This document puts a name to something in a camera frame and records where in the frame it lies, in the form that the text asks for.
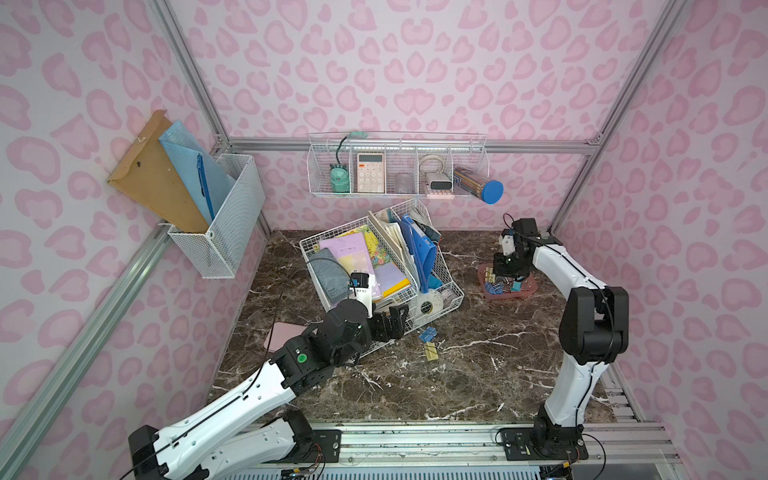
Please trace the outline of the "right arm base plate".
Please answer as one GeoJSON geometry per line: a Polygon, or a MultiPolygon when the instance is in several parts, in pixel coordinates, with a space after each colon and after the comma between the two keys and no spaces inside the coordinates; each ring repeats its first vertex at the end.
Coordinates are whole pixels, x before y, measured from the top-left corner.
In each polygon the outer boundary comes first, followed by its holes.
{"type": "Polygon", "coordinates": [[[494,441],[503,447],[508,461],[587,460],[589,452],[579,428],[536,429],[510,427],[497,431],[494,441]]]}

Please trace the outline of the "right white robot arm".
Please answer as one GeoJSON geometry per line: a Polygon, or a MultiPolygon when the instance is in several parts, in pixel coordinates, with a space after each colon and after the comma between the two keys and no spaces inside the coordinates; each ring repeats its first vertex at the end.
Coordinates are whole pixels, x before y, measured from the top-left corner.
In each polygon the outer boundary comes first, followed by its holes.
{"type": "Polygon", "coordinates": [[[535,219],[505,213],[503,221],[494,273],[523,281],[536,270],[566,300],[558,327],[563,362],[531,434],[533,447],[552,458],[555,451],[581,439],[586,407],[598,380],[628,349],[629,294],[589,273],[558,239],[542,236],[535,219]]]}

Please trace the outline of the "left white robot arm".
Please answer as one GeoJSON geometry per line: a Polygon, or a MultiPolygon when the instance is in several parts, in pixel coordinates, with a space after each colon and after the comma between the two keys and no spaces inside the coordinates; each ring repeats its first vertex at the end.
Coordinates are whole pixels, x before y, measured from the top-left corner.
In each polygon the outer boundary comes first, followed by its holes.
{"type": "Polygon", "coordinates": [[[339,302],[214,402],[162,429],[145,425],[131,433],[125,478],[223,479],[260,463],[326,459],[298,410],[246,428],[354,364],[373,343],[401,339],[409,316],[407,305],[376,312],[358,300],[339,302]]]}

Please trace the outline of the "blue binder clip pair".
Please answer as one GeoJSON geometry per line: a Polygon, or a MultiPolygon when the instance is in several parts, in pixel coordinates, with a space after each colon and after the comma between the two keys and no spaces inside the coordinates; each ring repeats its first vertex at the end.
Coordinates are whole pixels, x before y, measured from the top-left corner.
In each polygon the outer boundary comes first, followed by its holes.
{"type": "Polygon", "coordinates": [[[503,295],[505,293],[504,291],[504,284],[496,284],[491,282],[485,282],[484,283],[484,291],[489,296],[498,296],[503,295]]]}

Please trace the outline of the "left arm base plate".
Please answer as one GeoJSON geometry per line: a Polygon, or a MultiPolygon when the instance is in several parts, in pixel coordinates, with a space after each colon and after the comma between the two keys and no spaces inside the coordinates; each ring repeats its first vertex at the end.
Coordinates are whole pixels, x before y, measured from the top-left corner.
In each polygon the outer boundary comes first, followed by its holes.
{"type": "Polygon", "coordinates": [[[256,458],[261,463],[300,464],[313,463],[319,455],[321,461],[339,461],[342,432],[340,430],[313,430],[308,438],[295,439],[293,431],[273,431],[256,441],[256,458]]]}

